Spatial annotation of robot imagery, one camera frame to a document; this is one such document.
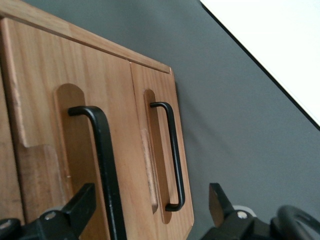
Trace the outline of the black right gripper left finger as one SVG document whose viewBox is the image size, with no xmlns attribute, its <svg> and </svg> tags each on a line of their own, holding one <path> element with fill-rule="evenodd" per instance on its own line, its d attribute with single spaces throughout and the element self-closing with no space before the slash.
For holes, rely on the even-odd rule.
<svg viewBox="0 0 320 240">
<path fill-rule="evenodd" d="M 78 240 L 96 210 L 94 183 L 84 184 L 60 210 L 49 210 L 22 227 L 23 240 Z"/>
</svg>

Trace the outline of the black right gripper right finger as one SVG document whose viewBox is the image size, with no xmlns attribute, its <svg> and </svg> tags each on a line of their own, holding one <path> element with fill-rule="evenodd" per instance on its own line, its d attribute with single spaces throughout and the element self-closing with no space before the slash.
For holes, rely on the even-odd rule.
<svg viewBox="0 0 320 240">
<path fill-rule="evenodd" d="M 208 206 L 214 227 L 203 240 L 272 240 L 270 225 L 246 210 L 236 210 L 219 183 L 209 184 Z"/>
</svg>

